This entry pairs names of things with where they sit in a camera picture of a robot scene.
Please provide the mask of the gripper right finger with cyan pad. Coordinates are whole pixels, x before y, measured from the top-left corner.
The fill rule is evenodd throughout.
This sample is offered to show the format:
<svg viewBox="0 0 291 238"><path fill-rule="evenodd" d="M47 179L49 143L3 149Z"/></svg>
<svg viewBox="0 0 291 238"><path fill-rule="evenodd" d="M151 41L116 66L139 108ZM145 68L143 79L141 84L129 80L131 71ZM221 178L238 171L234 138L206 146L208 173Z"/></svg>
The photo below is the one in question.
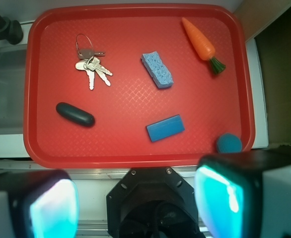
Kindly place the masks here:
<svg viewBox="0 0 291 238"><path fill-rule="evenodd" d="M291 151L206 155L194 195L215 238L291 238Z"/></svg>

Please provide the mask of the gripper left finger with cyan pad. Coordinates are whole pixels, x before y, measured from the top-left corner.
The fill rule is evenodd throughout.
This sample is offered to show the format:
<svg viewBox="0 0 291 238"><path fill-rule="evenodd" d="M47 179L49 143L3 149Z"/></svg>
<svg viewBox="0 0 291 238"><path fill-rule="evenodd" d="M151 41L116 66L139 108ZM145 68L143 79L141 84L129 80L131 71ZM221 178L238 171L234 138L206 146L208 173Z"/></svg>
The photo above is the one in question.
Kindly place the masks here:
<svg viewBox="0 0 291 238"><path fill-rule="evenodd" d="M73 238L76 184L63 170L0 173L0 238Z"/></svg>

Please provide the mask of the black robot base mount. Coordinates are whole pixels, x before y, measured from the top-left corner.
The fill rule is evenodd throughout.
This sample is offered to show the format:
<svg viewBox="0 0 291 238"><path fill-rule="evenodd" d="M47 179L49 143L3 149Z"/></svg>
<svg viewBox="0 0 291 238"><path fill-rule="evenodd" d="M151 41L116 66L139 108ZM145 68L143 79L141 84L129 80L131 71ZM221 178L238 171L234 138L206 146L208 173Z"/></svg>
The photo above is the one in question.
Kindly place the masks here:
<svg viewBox="0 0 291 238"><path fill-rule="evenodd" d="M203 238L194 189L170 167L130 169L106 196L113 238Z"/></svg>

